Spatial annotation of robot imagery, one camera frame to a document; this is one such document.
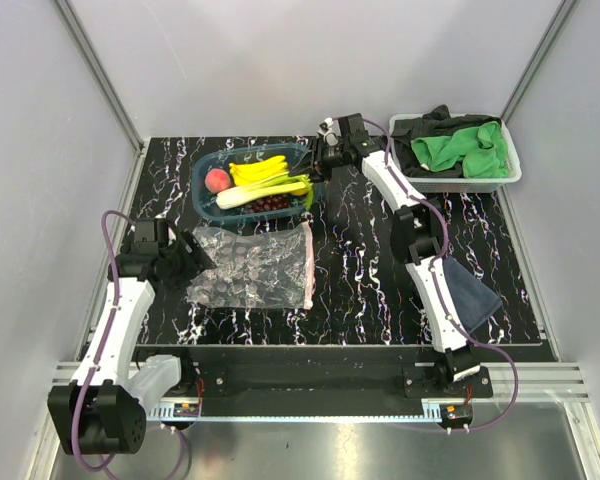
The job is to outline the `red fake peach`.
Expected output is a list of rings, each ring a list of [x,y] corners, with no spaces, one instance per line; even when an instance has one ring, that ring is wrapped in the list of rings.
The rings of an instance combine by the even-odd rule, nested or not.
[[[211,194],[218,194],[233,186],[231,176],[222,169],[211,169],[204,179],[205,187]]]

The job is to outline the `purple fake grapes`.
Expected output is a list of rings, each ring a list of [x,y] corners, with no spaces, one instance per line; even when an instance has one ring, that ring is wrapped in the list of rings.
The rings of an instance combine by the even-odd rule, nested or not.
[[[287,195],[278,194],[256,199],[244,206],[246,214],[267,213],[287,209],[290,201]]]

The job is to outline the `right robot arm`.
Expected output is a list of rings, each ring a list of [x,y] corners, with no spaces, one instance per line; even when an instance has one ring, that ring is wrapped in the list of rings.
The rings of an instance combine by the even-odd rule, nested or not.
[[[323,120],[309,153],[292,172],[322,183],[332,178],[334,169],[354,166],[380,193],[391,210],[391,253],[414,282],[429,323],[436,353],[430,376],[440,393],[456,396],[479,372],[480,363],[446,281],[446,221],[439,207],[407,180],[390,147],[372,139],[368,124],[361,114]]]

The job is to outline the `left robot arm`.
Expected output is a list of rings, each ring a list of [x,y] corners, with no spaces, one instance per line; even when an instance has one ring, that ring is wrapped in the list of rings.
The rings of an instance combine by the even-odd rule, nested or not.
[[[215,266],[190,232],[166,218],[134,221],[130,245],[109,260],[106,299],[89,348],[69,382],[47,397],[61,446],[77,460],[137,452],[162,396],[194,388],[196,372],[173,355],[150,357],[136,374],[130,368],[157,293],[183,290]]]

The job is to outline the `yellow fake banana bunch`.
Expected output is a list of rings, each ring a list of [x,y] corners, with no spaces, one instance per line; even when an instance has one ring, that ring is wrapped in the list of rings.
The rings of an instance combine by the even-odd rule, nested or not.
[[[229,164],[229,173],[236,186],[253,184],[288,171],[288,162],[284,155],[275,155],[249,164]]]

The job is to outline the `clear zip top bag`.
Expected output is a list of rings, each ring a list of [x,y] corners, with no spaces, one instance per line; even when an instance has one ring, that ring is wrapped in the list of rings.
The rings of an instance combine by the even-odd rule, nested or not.
[[[192,280],[189,302],[209,308],[312,308],[314,251],[308,223],[248,236],[198,227],[194,237],[216,267]]]

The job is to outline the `green white fake leek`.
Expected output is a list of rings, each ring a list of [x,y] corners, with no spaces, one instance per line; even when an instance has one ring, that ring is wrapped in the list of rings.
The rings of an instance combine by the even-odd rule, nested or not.
[[[309,208],[314,199],[314,187],[309,176],[290,176],[288,173],[274,175],[249,185],[231,187],[218,193],[215,201],[222,210],[233,209],[262,197],[288,194],[294,189],[293,184],[298,182],[311,184],[311,191],[304,195],[304,205]]]

